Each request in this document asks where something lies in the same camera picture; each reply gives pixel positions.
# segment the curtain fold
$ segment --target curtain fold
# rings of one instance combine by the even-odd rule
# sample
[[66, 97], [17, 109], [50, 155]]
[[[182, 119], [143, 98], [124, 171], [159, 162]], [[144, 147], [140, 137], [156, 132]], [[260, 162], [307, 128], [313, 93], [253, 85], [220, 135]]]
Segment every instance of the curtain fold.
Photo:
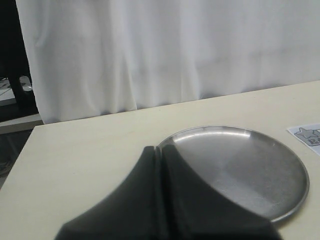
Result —
[[320, 79], [317, 0], [16, 0], [45, 123]]

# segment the stainless steel plate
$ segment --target stainless steel plate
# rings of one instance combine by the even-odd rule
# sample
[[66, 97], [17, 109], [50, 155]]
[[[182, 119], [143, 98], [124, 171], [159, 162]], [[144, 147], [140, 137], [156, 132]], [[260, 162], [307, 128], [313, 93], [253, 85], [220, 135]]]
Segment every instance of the stainless steel plate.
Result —
[[214, 189], [272, 222], [290, 216], [307, 197], [310, 182], [301, 160], [259, 132], [202, 126], [178, 132], [159, 147], [168, 144]]

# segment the gray star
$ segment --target gray star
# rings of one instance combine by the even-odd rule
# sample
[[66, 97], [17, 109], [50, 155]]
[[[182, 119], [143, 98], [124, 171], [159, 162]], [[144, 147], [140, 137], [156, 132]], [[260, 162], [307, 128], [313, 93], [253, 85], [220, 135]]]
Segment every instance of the gray star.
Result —
[[315, 130], [306, 130], [302, 127], [300, 127], [299, 131], [295, 134], [303, 136], [305, 139], [309, 139], [311, 137], [318, 137], [318, 135], [315, 134]]

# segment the sticker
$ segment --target sticker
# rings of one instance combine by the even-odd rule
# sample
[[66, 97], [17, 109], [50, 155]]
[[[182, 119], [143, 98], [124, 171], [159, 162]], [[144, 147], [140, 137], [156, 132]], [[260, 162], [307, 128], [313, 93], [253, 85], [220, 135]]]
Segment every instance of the sticker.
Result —
[[295, 126], [289, 128], [288, 131], [320, 155], [320, 123]]

